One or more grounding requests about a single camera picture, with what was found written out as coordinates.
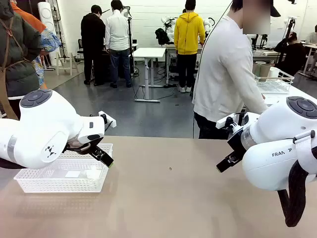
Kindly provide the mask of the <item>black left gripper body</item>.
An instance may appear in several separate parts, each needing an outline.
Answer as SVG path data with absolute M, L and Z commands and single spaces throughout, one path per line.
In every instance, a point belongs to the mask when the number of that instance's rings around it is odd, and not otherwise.
M 63 150 L 63 153 L 65 151 L 73 151 L 73 152 L 76 152 L 78 154 L 81 154 L 81 155 L 86 155 L 86 154 L 89 154 L 89 149 L 91 146 L 93 145 L 97 145 L 102 141 L 103 137 L 100 137 L 98 139 L 95 139 L 93 141 L 90 141 L 88 143 L 85 143 L 79 147 L 75 147 L 73 145 L 70 145 L 69 143 L 65 146 L 64 150 Z

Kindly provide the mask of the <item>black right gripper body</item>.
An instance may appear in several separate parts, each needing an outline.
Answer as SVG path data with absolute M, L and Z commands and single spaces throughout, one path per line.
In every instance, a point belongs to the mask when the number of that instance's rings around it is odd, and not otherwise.
M 246 149 L 243 146 L 241 142 L 241 135 L 242 135 L 243 129 L 239 129 L 235 133 L 231 135 L 231 137 L 228 139 L 227 143 L 232 148 L 232 152 L 229 154 L 229 157 L 243 157 L 246 153 Z

